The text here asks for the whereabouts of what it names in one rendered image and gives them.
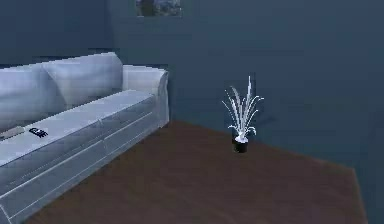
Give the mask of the white sofa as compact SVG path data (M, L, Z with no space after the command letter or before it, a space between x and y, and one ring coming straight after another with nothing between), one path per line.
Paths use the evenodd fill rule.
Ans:
M0 224L22 224L167 124L168 77L113 52L0 69L0 133L25 128L0 141Z

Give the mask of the grey flat book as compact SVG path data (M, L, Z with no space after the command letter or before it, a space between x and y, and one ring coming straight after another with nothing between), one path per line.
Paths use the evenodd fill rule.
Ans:
M4 139L11 138L13 136L16 136L16 135L24 133L24 132L25 132L24 127L16 126L16 127L11 128L5 132L0 133L0 141L2 141Z

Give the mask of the framed wall picture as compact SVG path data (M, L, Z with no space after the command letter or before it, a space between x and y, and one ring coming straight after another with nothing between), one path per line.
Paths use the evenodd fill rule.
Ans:
M182 14L181 0L135 0L135 6L139 17L180 17Z

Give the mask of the white plant in black pot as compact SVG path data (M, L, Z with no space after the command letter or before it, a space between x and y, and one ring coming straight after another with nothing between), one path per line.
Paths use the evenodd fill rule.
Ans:
M264 97L252 93L251 77L248 77L247 93L244 98L240 97L239 91L234 86L231 86L231 89L233 96L226 92L228 103L223 102L223 105L232 119L232 124L228 128L235 131L232 136L233 151L245 153L249 143L248 135L250 133L257 135L257 130L251 125L251 122L259 111L257 103L264 100Z

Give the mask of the black remote control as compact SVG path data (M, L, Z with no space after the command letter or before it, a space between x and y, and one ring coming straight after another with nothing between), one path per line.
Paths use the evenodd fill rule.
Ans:
M38 128L30 128L29 132L38 136L39 138L43 138L43 137L48 135L47 132L45 132L44 130L38 129Z

